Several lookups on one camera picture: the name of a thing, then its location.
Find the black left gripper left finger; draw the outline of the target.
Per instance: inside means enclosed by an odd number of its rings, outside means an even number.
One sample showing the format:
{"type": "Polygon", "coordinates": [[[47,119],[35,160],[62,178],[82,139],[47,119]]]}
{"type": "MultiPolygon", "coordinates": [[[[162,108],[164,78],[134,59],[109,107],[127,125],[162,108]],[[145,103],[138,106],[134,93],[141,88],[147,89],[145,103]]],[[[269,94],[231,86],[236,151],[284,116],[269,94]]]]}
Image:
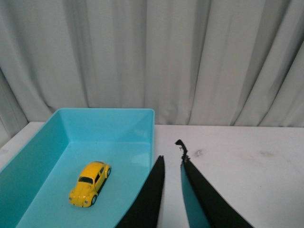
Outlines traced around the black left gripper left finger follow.
{"type": "Polygon", "coordinates": [[[116,225],[117,228],[155,228],[161,208],[165,180],[164,157],[159,156],[135,201],[116,225]]]}

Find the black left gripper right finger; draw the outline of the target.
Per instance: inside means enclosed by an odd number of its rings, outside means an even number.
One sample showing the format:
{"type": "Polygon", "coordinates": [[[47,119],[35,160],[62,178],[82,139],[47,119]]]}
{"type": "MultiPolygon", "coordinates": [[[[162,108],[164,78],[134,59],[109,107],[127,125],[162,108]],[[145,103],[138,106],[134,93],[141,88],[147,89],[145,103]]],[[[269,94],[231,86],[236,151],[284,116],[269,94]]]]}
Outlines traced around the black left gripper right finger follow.
{"type": "Polygon", "coordinates": [[[192,163],[185,144],[175,142],[183,151],[181,157],[181,185],[183,200],[191,228],[251,228],[245,220],[192,163]]]}

